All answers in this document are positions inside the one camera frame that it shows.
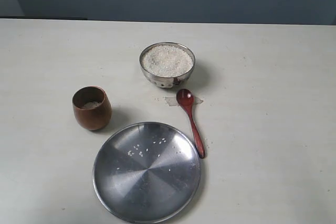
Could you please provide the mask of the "red wooden spoon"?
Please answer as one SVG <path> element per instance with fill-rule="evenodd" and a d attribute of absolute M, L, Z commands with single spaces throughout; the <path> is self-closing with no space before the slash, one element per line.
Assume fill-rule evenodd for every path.
<path fill-rule="evenodd" d="M 200 134 L 198 132 L 198 129 L 195 125 L 194 119 L 193 119 L 193 104 L 194 104 L 194 96 L 188 89 L 180 89 L 178 90 L 176 94 L 176 100 L 179 104 L 179 106 L 186 112 L 188 115 L 188 118 L 190 120 L 194 141 L 196 145 L 196 149 L 198 152 L 198 155 L 200 158 L 205 158 L 205 148 L 203 145 L 203 141 L 200 137 Z"/>

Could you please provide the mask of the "steel bowl of rice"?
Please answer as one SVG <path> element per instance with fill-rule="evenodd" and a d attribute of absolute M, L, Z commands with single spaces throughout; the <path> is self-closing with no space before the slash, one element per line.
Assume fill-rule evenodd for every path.
<path fill-rule="evenodd" d="M 195 68 L 195 56 L 185 45 L 159 42 L 146 47 L 139 56 L 145 78 L 159 88 L 180 86 Z"/>

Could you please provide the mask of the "clear tape patch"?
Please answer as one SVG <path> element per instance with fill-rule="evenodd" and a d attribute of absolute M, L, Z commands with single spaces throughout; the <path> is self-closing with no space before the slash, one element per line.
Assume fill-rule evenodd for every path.
<path fill-rule="evenodd" d="M 176 99 L 176 97 L 164 97 L 165 102 L 169 105 L 169 106 L 179 106 L 179 103 Z M 194 97 L 194 102 L 193 104 L 201 104 L 203 103 L 203 100 L 201 100 L 198 97 Z"/>

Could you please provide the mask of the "brown wooden cup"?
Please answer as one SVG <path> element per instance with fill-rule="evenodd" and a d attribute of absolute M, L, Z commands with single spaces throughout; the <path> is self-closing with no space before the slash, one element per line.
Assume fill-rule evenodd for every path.
<path fill-rule="evenodd" d="M 104 128 L 112 116 L 112 107 L 106 92 L 97 86 L 79 89 L 72 97 L 72 107 L 78 124 L 89 131 Z"/>

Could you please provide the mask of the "round steel plate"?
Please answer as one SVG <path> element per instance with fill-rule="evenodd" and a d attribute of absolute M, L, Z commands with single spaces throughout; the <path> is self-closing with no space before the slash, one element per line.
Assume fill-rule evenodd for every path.
<path fill-rule="evenodd" d="M 201 161 L 191 140 L 160 122 L 128 125 L 99 149 L 93 187 L 107 211 L 131 223 L 172 218 L 193 199 Z"/>

